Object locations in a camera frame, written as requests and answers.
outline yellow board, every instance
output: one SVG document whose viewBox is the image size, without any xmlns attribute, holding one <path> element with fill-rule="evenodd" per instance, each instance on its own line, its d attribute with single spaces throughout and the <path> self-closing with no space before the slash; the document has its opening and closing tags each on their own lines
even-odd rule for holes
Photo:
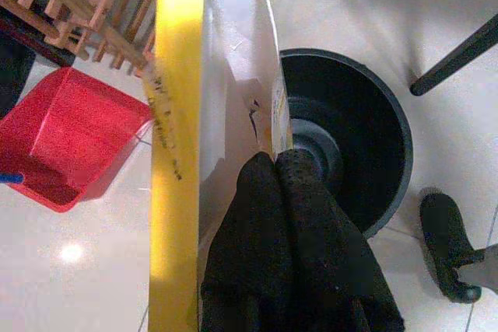
<svg viewBox="0 0 498 332">
<path fill-rule="evenodd" d="M 149 331 L 198 329 L 198 157 L 204 0 L 157 0 Z"/>
</svg>

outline tile floor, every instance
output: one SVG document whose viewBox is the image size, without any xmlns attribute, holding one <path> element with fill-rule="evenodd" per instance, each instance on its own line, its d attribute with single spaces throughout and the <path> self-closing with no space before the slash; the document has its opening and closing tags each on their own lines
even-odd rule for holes
<svg viewBox="0 0 498 332">
<path fill-rule="evenodd" d="M 494 293 L 485 290 L 474 306 L 440 294 L 417 216 L 421 190 L 439 187 L 461 206 L 475 246 L 498 243 L 498 48 L 423 97 L 408 91 L 414 75 L 497 12 L 498 0 L 272 0 L 272 7 L 282 49 L 323 48 L 364 63 L 409 119 L 409 191 L 370 240 L 407 330 L 498 330 Z M 109 64 L 77 60 L 75 67 L 144 100 L 140 81 Z M 25 92 L 52 70 L 38 59 Z M 0 186 L 0 330 L 146 331 L 149 143 L 147 134 L 103 198 L 63 215 Z"/>
</svg>

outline black bucket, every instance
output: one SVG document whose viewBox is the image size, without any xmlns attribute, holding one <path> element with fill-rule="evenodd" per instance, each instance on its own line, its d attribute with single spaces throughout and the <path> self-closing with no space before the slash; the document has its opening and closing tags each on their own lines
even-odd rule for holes
<svg viewBox="0 0 498 332">
<path fill-rule="evenodd" d="M 339 206 L 365 237 L 398 209 L 412 173 L 409 123 L 365 65 L 315 49 L 281 53 L 294 147 L 309 150 Z"/>
</svg>

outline blue handle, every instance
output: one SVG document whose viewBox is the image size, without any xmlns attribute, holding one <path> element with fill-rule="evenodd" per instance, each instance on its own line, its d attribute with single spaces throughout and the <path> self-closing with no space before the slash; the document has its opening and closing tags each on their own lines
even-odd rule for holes
<svg viewBox="0 0 498 332">
<path fill-rule="evenodd" d="M 0 173 L 0 183 L 15 183 L 15 184 L 21 184 L 24 180 L 24 176 L 19 173 L 15 174 L 7 174 L 7 173 Z"/>
</svg>

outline wooden dish rack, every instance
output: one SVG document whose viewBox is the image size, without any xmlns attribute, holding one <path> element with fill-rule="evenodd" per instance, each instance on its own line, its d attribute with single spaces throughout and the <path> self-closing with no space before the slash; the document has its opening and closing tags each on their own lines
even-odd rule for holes
<svg viewBox="0 0 498 332">
<path fill-rule="evenodd" d="M 154 2 L 135 0 L 135 9 L 129 9 L 130 0 L 0 0 L 0 5 L 42 32 L 46 43 L 83 60 L 90 57 L 87 47 L 94 49 L 93 61 L 110 53 L 113 68 L 121 68 L 127 60 L 139 75 L 153 56 L 154 19 L 145 22 Z M 124 24 L 127 13 L 132 17 Z M 141 38 L 139 30 L 144 30 Z"/>
</svg>

